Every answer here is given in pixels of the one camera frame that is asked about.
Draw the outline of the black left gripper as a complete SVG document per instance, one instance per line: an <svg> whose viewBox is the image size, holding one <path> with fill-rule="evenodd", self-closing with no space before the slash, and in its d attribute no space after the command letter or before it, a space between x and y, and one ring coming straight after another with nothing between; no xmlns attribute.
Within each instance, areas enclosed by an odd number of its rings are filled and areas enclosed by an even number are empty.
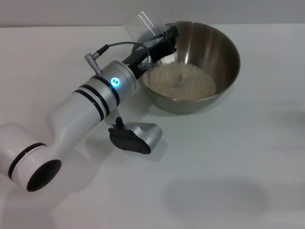
<svg viewBox="0 0 305 229"><path fill-rule="evenodd" d="M173 54L176 51L175 45L179 31L176 25L166 26L165 36L162 37L155 45L148 47L151 61L147 60L148 54L144 48L138 48L125 59L126 64L134 73L135 78L139 79L146 71L154 67L154 64L163 57Z"/></svg>

